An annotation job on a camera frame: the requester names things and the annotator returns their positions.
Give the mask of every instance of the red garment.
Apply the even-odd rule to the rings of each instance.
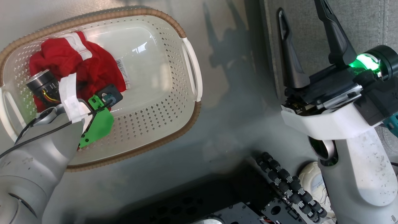
[[[81,31],[76,33],[86,50],[91,52],[91,58],[83,60],[82,51],[73,49],[65,38],[48,39],[41,44],[41,51],[30,58],[31,76],[49,69],[59,81],[76,73],[77,97],[86,102],[109,84],[114,84],[120,92],[125,91],[123,76],[112,55],[99,45],[88,42]],[[46,109],[36,97],[35,104],[38,112]]]

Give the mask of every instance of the yellow wire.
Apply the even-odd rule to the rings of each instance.
[[[55,100],[55,99],[50,98],[50,97],[47,95],[47,93],[46,93],[45,90],[43,90],[43,94],[44,94],[45,97],[47,97],[47,98],[48,98],[49,100],[51,100],[51,101],[59,101],[59,100]]]

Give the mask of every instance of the white handle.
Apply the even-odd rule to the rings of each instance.
[[[3,123],[4,129],[6,130],[6,132],[10,136],[10,138],[13,141],[16,141],[18,138],[18,135],[17,135],[13,125],[10,122],[10,116],[8,115],[8,112],[7,112],[5,97],[7,97],[8,101],[11,105],[11,108],[13,109],[14,113],[16,114],[22,127],[25,127],[26,123],[23,120],[20,111],[18,110],[17,104],[15,103],[14,99],[12,98],[12,95],[9,92],[5,92],[3,94],[3,90],[0,88],[0,120]]]
[[[187,63],[187,70],[188,70],[189,80],[191,81],[192,92],[194,95],[196,95],[196,101],[199,102],[201,100],[202,94],[203,94],[202,74],[200,72],[199,62],[198,62],[195,51],[193,50],[193,47],[192,47],[190,41],[186,37],[182,38],[182,41],[184,43],[183,46],[185,46],[182,49],[183,49],[185,61]],[[189,61],[192,62],[193,73],[195,75],[196,85],[193,80],[191,64]]]

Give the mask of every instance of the laundry basket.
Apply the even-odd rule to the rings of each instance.
[[[112,54],[130,79],[130,88],[112,107],[111,133],[78,150],[67,171],[130,158],[182,136],[193,126],[203,88],[192,45],[172,17],[140,8],[57,24],[14,41],[0,53],[0,119],[13,140],[18,127],[37,114],[33,94],[25,86],[30,57],[45,40],[74,31],[83,31],[88,41]]]

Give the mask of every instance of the gray floor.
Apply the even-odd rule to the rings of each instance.
[[[231,171],[254,149],[270,152],[291,173],[315,160],[306,136],[280,116],[267,67],[256,0],[13,0],[0,3],[0,48],[55,22],[113,7],[144,5],[173,16],[201,66],[202,111],[176,141],[94,170],[65,173],[43,223],[99,223],[209,175]],[[12,142],[0,128],[0,142]]]

